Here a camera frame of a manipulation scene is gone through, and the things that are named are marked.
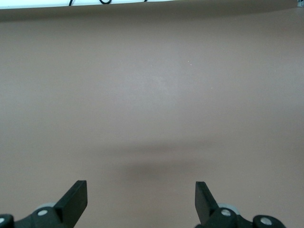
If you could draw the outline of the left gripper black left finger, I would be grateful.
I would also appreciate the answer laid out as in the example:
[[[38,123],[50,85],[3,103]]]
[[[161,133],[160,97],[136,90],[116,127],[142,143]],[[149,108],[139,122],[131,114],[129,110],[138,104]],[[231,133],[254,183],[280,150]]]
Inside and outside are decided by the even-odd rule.
[[[53,206],[41,207],[15,221],[11,214],[1,214],[2,228],[73,228],[87,207],[87,181],[78,180]]]

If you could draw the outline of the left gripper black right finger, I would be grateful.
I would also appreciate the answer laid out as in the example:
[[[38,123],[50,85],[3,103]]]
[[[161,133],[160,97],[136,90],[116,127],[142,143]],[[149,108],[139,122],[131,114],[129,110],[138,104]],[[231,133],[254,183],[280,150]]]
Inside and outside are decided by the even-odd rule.
[[[230,204],[217,203],[203,181],[195,184],[195,209],[200,223],[198,228],[283,228],[285,225],[269,215],[256,215],[251,221],[244,219]]]

